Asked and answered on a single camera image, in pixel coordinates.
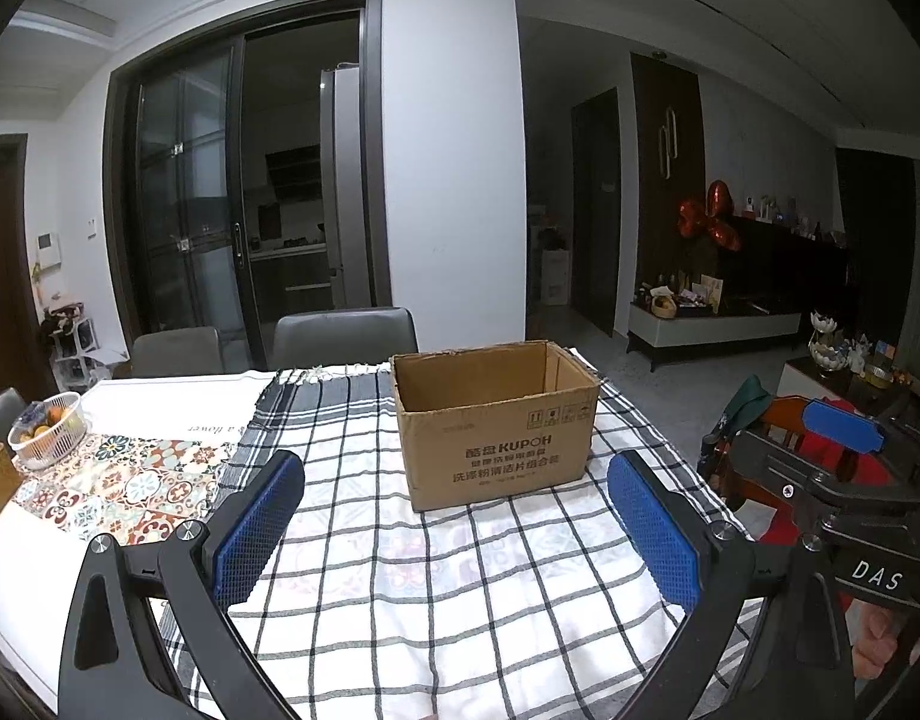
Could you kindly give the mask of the person's right hand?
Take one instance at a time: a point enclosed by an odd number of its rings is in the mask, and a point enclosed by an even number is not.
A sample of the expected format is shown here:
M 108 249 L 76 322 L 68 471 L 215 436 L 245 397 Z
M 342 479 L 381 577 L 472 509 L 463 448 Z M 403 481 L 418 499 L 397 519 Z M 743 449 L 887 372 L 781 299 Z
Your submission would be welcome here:
M 871 681 L 880 678 L 889 660 L 898 651 L 899 616 L 888 608 L 855 600 L 852 617 L 853 678 Z

